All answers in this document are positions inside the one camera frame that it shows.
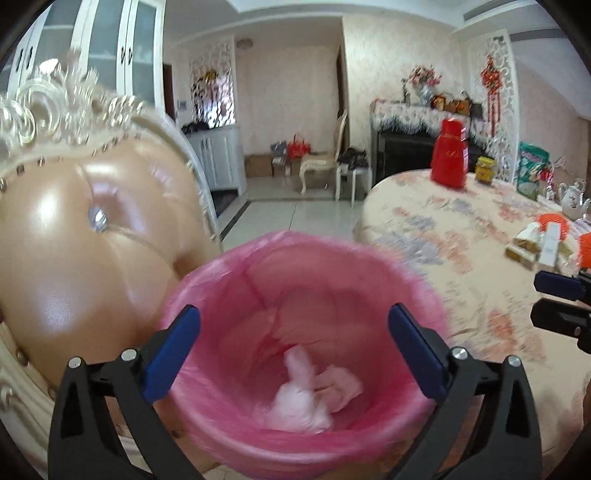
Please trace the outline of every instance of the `red bag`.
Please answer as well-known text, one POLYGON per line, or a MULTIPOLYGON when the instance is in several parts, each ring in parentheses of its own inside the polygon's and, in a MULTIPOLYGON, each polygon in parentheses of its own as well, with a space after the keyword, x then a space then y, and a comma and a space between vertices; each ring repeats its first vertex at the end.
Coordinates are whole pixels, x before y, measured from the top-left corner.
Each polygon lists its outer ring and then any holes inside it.
POLYGON ((287 144, 287 156, 290 158, 300 158, 312 151, 309 143, 306 143, 302 137, 294 135, 293 141, 287 144))

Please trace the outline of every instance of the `white floor tile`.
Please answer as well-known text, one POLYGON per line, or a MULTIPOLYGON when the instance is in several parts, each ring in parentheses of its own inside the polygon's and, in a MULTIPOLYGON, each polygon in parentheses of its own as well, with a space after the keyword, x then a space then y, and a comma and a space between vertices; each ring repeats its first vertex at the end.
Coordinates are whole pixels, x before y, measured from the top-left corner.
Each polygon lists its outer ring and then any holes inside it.
POLYGON ((230 221, 234 218, 234 215, 238 213, 238 210, 242 208, 242 206, 246 203, 248 197, 246 195, 242 195, 237 197, 229 206, 226 208, 222 214, 217 218, 217 223, 220 227, 220 233, 222 230, 226 228, 226 226, 230 223, 230 221))
POLYGON ((221 466, 203 474, 205 480, 224 480, 228 471, 221 466))
POLYGON ((222 242, 224 250, 245 244, 264 233, 288 230, 296 202, 253 202, 222 242))
POLYGON ((304 195, 301 192, 301 181, 297 176, 286 177, 277 175, 275 177, 254 177, 246 180, 248 191, 246 195, 249 200, 302 200, 302 199, 332 199, 335 197, 333 186, 333 173, 315 175, 307 173, 308 190, 304 195))
POLYGON ((355 202, 351 208, 348 200, 298 202, 291 230, 353 241, 353 227, 361 217, 362 206, 363 202, 355 202))

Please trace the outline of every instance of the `metal screw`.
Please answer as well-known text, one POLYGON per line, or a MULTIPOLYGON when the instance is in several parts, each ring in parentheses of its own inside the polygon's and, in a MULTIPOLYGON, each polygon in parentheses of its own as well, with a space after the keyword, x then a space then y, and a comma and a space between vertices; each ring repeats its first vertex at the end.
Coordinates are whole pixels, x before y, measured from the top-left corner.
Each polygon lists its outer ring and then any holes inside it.
POLYGON ((136 350, 134 350, 133 348, 128 348, 121 354, 121 359, 124 362, 131 362, 132 360, 135 360, 137 356, 138 352, 136 350))
POLYGON ((457 346, 452 350, 452 355, 458 360, 465 360, 468 358, 468 350, 462 348, 461 346, 457 346))
POLYGON ((74 358, 70 358, 70 361, 68 362, 68 367, 70 367, 70 368, 78 368, 81 365, 82 365, 82 358, 80 358, 79 356, 75 356, 74 358))
POLYGON ((509 365, 512 367, 520 367, 521 366, 521 358, 515 355, 510 355, 509 359, 507 360, 509 365))
POLYGON ((17 356, 17 360, 18 360, 18 362, 19 362, 19 363, 20 363, 22 366, 26 367, 26 366, 29 364, 29 359, 27 358, 27 356, 26 356, 25 352, 23 352, 23 351, 22 351, 22 350, 20 350, 20 349, 17 349, 17 351, 15 352, 15 354, 16 354, 16 356, 17 356))

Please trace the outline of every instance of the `floral tablecloth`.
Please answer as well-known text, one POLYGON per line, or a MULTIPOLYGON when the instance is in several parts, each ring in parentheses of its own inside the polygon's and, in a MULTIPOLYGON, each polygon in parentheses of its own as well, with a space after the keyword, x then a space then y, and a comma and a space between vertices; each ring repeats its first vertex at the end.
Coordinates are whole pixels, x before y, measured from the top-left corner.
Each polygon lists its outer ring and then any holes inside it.
POLYGON ((408 171, 376 185, 363 206, 358 240, 402 259, 439 292, 448 344, 490 361, 521 357, 548 473, 582 428, 591 357, 572 339, 532 326, 530 310, 540 298, 534 273, 504 256, 512 237, 545 210, 507 183, 486 186, 469 175, 458 192, 429 175, 408 171))

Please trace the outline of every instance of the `trash bin liner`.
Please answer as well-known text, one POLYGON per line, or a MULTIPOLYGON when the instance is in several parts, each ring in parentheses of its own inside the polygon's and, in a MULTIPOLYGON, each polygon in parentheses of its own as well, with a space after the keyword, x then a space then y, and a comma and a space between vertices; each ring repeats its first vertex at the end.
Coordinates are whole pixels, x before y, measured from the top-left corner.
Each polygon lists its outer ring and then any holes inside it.
POLYGON ((312 478, 385 453, 431 405, 388 332, 398 302, 444 337, 438 295, 373 247, 274 232, 187 275, 161 322, 167 327, 187 304, 201 313, 200 336, 171 388, 186 433, 220 462, 262 479, 312 478), (318 371, 344 367, 363 383, 329 431, 289 433, 263 421, 288 381, 284 352, 295 345, 318 371))

